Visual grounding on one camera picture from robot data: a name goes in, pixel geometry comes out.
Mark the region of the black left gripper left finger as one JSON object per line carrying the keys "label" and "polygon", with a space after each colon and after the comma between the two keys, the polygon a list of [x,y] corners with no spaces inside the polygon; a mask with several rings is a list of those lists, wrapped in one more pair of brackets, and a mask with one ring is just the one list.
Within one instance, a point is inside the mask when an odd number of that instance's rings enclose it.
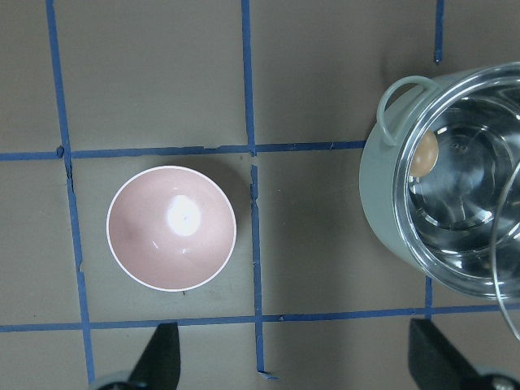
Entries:
{"label": "black left gripper left finger", "polygon": [[180,381],[180,336],[177,323],[161,323],[129,375],[131,389],[174,390]]}

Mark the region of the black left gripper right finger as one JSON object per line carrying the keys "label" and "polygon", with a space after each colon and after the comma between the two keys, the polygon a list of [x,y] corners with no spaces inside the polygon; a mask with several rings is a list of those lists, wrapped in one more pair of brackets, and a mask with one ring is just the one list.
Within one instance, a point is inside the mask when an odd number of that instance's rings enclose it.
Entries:
{"label": "black left gripper right finger", "polygon": [[409,323],[408,369],[418,389],[462,389],[478,371],[429,319]]}

